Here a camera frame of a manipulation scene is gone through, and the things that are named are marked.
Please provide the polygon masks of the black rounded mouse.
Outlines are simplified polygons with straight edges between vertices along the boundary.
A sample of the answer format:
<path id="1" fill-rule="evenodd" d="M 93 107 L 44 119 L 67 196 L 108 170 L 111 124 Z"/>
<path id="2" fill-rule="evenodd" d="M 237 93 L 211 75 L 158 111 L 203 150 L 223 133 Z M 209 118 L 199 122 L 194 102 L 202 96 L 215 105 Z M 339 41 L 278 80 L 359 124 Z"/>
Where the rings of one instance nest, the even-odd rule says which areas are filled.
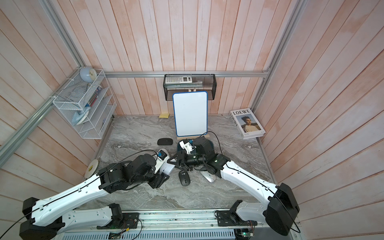
<path id="1" fill-rule="evenodd" d="M 184 187 L 189 186 L 191 184 L 191 179 L 187 171 L 184 171 L 184 170 L 180 171 L 179 179 L 180 179 L 181 185 Z"/>

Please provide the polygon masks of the silver mouse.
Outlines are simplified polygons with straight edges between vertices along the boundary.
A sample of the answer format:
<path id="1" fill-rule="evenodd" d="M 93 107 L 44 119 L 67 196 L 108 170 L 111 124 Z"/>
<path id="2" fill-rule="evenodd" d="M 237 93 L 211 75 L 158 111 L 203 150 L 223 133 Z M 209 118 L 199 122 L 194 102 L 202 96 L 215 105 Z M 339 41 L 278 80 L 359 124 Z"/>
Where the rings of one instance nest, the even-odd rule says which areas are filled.
<path id="1" fill-rule="evenodd" d="M 209 181 L 213 183 L 216 181 L 217 177 L 215 175 L 210 174 L 208 171 L 201 171 L 201 174 Z"/>

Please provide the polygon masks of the slim white mouse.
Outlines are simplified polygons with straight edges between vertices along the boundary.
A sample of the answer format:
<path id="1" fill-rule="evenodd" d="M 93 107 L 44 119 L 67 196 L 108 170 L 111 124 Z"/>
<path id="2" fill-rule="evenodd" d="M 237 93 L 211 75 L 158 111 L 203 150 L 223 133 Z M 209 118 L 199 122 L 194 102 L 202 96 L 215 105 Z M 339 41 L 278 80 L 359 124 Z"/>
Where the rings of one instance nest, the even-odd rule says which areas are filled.
<path id="1" fill-rule="evenodd" d="M 162 167 L 159 170 L 156 170 L 155 173 L 165 173 L 167 175 L 170 175 L 172 170 L 174 169 L 174 165 L 168 164 L 167 162 L 162 165 Z"/>

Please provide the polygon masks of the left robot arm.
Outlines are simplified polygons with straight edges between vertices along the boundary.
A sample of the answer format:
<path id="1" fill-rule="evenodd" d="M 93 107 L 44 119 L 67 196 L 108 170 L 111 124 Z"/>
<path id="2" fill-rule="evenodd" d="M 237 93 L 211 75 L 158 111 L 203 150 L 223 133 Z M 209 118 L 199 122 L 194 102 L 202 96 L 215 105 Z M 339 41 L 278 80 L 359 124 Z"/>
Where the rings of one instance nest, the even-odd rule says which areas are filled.
<path id="1" fill-rule="evenodd" d="M 29 198 L 23 203 L 26 221 L 20 226 L 23 240 L 50 240 L 58 233 L 78 227 L 119 229 L 129 220 L 120 205 L 110 204 L 96 210 L 76 208 L 116 191 L 128 191 L 143 183 L 159 188 L 169 174 L 161 171 L 169 155 L 160 151 L 155 156 L 144 154 L 133 161 L 121 161 L 99 170 L 96 175 L 55 196 L 39 200 Z"/>

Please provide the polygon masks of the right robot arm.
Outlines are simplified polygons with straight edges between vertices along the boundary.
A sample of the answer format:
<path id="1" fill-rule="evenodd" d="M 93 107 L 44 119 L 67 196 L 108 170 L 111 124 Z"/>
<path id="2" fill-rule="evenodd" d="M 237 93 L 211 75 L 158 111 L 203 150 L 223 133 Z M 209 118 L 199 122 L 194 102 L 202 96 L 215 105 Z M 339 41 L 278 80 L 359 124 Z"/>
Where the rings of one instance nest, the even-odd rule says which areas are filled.
<path id="1" fill-rule="evenodd" d="M 287 236 L 290 231 L 300 232 L 295 220 L 300 212 L 292 189 L 282 183 L 264 181 L 238 166 L 222 153 L 216 153 L 213 143 L 201 136 L 179 142 L 179 151 L 167 163 L 182 170 L 200 166 L 201 172 L 229 181 L 256 198 L 259 203 L 236 201 L 227 211 L 216 211 L 221 227 L 252 226 L 266 223 L 276 233 Z"/>

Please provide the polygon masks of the flat black mouse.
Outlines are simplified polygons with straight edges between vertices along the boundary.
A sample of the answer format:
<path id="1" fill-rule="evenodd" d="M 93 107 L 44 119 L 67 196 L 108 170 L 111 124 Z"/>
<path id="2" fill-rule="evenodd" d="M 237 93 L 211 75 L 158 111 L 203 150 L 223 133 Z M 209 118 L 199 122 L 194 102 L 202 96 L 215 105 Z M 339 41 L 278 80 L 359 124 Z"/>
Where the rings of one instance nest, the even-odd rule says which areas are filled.
<path id="1" fill-rule="evenodd" d="M 160 138 L 157 141 L 158 146 L 171 146 L 174 141 L 171 138 Z"/>

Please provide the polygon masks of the teal storage box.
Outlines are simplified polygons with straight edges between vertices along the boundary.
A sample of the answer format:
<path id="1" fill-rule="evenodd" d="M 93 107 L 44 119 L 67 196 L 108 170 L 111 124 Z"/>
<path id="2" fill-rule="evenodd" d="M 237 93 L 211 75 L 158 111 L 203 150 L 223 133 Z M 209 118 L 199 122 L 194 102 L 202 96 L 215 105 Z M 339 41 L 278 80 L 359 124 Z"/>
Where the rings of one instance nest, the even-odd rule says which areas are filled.
<path id="1" fill-rule="evenodd" d="M 215 152 L 214 144 L 211 140 L 208 140 L 209 143 L 209 152 Z"/>

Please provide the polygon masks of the yellow sticky note pad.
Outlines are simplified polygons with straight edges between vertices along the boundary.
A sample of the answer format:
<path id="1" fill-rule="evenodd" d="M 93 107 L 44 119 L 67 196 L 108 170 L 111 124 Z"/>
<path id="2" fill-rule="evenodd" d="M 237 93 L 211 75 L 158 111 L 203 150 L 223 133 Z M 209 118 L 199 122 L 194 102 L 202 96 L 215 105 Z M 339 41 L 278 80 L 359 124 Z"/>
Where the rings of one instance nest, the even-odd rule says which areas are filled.
<path id="1" fill-rule="evenodd" d="M 169 113 L 162 113 L 162 114 L 159 115 L 160 119 L 168 119 L 169 117 L 170 117 Z"/>

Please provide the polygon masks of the blue framed whiteboard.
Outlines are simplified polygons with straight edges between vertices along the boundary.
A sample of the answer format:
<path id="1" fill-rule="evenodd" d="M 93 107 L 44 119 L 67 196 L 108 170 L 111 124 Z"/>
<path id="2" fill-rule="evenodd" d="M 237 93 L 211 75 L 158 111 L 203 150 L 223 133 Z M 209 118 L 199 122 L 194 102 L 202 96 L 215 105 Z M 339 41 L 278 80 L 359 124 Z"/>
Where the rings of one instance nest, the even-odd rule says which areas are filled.
<path id="1" fill-rule="evenodd" d="M 173 94 L 176 134 L 178 137 L 202 135 L 208 130 L 208 93 Z"/>

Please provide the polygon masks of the white tape roll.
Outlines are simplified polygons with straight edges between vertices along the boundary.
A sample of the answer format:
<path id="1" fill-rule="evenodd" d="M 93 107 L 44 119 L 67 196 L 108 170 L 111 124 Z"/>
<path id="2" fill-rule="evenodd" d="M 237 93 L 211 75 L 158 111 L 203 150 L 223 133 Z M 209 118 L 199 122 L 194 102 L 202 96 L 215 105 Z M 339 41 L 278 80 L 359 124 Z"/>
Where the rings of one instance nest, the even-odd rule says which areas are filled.
<path id="1" fill-rule="evenodd" d="M 98 168 L 98 165 L 99 165 L 98 159 L 92 160 L 85 171 L 84 178 L 89 179 L 92 175 L 94 175 Z"/>

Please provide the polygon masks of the white calculator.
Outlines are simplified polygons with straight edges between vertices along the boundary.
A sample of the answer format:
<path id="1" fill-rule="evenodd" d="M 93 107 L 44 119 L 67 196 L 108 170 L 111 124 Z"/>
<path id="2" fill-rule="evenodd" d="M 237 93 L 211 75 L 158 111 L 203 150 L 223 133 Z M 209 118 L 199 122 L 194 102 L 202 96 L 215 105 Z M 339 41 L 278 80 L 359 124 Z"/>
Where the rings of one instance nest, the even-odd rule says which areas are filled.
<path id="1" fill-rule="evenodd" d="M 166 85 L 192 84 L 192 77 L 188 76 L 167 76 L 165 77 Z"/>

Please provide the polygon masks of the Loewe book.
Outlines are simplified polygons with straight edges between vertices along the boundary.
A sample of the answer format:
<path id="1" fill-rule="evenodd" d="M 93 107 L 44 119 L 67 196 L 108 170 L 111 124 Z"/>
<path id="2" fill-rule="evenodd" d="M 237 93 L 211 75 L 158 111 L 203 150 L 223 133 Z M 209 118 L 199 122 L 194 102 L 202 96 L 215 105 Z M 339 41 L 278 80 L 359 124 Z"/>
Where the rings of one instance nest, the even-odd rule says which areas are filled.
<path id="1" fill-rule="evenodd" d="M 266 131 L 250 108 L 232 110 L 230 115 L 243 140 L 260 138 L 265 135 Z"/>

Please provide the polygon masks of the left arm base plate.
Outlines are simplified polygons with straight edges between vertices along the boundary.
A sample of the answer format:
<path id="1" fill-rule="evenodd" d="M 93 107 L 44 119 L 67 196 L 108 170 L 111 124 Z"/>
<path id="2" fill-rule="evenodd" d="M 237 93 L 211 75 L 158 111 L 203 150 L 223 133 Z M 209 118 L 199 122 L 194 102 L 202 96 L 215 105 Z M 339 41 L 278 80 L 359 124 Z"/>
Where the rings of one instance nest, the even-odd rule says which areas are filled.
<path id="1" fill-rule="evenodd" d="M 98 230 L 104 229 L 127 229 L 133 228 L 136 229 L 139 220 L 139 213 L 121 213 L 121 214 L 113 214 L 112 221 L 109 222 L 106 226 L 97 226 Z"/>

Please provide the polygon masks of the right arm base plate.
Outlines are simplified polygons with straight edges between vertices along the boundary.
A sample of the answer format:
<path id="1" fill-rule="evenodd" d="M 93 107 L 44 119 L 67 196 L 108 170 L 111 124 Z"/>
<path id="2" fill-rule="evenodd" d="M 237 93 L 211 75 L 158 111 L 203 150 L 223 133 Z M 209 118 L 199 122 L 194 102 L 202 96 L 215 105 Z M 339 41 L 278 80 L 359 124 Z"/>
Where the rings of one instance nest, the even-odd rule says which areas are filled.
<path id="1" fill-rule="evenodd" d="M 257 226 L 256 221 L 244 221 L 233 211 L 215 211 L 219 227 Z"/>

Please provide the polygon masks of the black mesh wall basket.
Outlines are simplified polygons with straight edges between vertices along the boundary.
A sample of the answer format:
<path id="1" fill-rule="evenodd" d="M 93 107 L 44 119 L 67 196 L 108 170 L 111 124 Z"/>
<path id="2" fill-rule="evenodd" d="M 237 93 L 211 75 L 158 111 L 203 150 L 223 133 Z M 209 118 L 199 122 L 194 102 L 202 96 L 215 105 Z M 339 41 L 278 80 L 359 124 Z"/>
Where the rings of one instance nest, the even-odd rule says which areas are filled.
<path id="1" fill-rule="evenodd" d="M 166 85 L 167 76 L 188 76 L 192 77 L 192 84 Z M 208 94 L 208 100 L 214 100 L 216 96 L 217 80 L 214 74 L 165 74 L 163 88 L 166 101 L 172 101 L 176 93 L 202 92 Z"/>

